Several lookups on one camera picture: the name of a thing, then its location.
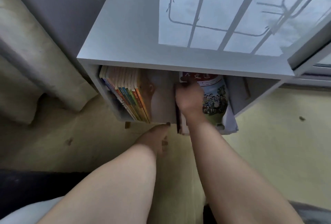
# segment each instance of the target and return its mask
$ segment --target shelf top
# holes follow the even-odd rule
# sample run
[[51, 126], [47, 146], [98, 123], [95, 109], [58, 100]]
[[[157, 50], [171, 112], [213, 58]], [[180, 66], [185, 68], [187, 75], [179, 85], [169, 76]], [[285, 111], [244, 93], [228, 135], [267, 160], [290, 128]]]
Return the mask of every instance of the shelf top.
[[149, 69], [293, 76], [273, 37], [254, 0], [106, 0], [77, 58]]

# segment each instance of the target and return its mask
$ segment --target tiled floor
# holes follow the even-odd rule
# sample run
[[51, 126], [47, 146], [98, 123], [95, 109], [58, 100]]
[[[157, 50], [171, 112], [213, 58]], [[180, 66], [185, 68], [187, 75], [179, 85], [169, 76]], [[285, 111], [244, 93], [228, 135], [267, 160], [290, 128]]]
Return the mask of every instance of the tiled floor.
[[[233, 148], [286, 198], [331, 209], [331, 92], [278, 89], [237, 118]], [[1, 119], [0, 168], [92, 171], [149, 125], [128, 130], [100, 96], [75, 114], [44, 97], [31, 126]], [[150, 223], [201, 223], [204, 193], [188, 137], [168, 135], [158, 160]]]

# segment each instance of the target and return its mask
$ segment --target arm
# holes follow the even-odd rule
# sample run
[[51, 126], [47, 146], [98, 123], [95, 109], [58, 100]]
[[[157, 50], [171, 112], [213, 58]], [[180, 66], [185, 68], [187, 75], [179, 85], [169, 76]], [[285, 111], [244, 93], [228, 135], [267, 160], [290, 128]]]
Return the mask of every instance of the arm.
[[176, 89], [176, 102], [187, 120], [200, 180], [216, 221], [302, 224], [288, 201], [207, 121], [203, 96], [196, 82]]
[[102, 165], [56, 204], [38, 224], [146, 223], [156, 157], [170, 125], [158, 125], [117, 158]]

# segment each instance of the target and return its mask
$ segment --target floor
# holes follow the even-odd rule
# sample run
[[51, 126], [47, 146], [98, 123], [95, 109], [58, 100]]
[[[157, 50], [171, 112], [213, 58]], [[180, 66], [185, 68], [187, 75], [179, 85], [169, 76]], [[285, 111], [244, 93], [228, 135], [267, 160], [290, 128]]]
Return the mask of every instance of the floor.
[[[331, 209], [331, 92], [280, 88], [237, 118], [230, 145], [287, 199]], [[92, 171], [151, 126], [124, 129], [101, 96], [78, 114], [48, 96], [30, 126], [0, 119], [0, 169]], [[168, 135], [149, 223], [201, 223], [205, 196], [189, 137]]]

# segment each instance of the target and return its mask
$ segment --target forearm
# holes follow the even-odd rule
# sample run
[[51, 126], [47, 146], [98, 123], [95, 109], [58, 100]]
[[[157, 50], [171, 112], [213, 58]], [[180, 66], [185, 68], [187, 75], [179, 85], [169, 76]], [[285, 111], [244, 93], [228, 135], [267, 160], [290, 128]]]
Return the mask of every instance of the forearm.
[[39, 224], [146, 223], [156, 176], [156, 153], [135, 144], [72, 189]]
[[201, 183], [218, 223], [302, 223], [202, 113], [188, 115], [187, 122]]

